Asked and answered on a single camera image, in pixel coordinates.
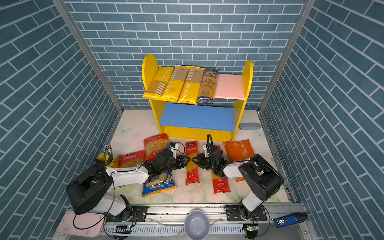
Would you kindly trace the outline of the blue-top Moli pasta bag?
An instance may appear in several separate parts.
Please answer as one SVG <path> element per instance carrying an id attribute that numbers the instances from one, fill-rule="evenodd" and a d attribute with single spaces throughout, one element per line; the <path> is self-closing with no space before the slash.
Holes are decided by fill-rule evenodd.
<path id="1" fill-rule="evenodd" d="M 218 68 L 205 69 L 197 98 L 198 105 L 210 105 L 213 103 L 218 76 Z"/>

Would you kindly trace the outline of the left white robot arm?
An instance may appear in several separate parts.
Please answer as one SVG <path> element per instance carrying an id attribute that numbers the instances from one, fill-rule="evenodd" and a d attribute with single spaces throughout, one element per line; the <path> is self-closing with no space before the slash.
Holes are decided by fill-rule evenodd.
<path id="1" fill-rule="evenodd" d="M 133 168 L 107 168 L 100 161 L 89 167 L 67 185 L 66 192 L 76 215 L 100 213 L 108 222 L 127 222 L 134 214 L 124 195 L 110 193 L 110 189 L 134 184 L 157 184 L 162 174 L 185 168 L 189 157 L 176 156 L 174 150 L 165 149 L 156 157 Z"/>

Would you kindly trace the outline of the yellow spaghetti bag long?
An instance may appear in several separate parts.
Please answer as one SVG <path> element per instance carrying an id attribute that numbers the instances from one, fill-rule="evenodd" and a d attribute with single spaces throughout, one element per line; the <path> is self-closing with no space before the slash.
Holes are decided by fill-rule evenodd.
<path id="1" fill-rule="evenodd" d="M 170 80 L 167 83 L 166 88 L 164 89 L 162 96 L 160 97 L 161 101 L 175 103 L 178 101 L 181 91 L 183 89 L 185 80 L 189 68 L 185 66 L 175 66 L 174 71 L 170 77 Z"/>

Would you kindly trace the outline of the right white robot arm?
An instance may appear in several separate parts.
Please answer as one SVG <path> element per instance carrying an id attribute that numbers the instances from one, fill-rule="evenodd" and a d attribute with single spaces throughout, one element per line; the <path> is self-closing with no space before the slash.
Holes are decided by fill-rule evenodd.
<path id="1" fill-rule="evenodd" d="M 219 178 L 244 178 L 250 192 L 239 202 L 243 219 L 250 220 L 263 202 L 279 191 L 284 183 L 282 175 L 261 155 L 239 162 L 224 159 L 217 146 L 206 144 L 205 152 L 192 159 L 198 167 L 211 170 Z"/>

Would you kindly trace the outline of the red spaghetti bag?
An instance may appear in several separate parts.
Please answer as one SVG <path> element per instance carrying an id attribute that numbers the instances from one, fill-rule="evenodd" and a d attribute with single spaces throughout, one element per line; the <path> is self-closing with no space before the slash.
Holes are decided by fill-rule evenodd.
<path id="1" fill-rule="evenodd" d="M 198 166 L 192 161 L 192 159 L 198 156 L 198 142 L 192 141 L 186 143 L 186 155 L 190 158 L 190 161 L 187 163 L 187 179 L 186 185 L 199 183 L 198 176 Z"/>
<path id="2" fill-rule="evenodd" d="M 228 180 L 225 178 L 220 178 L 212 173 L 212 180 L 213 180 L 213 188 L 214 188 L 214 194 L 218 193 L 230 193 L 231 190 L 229 188 Z"/>

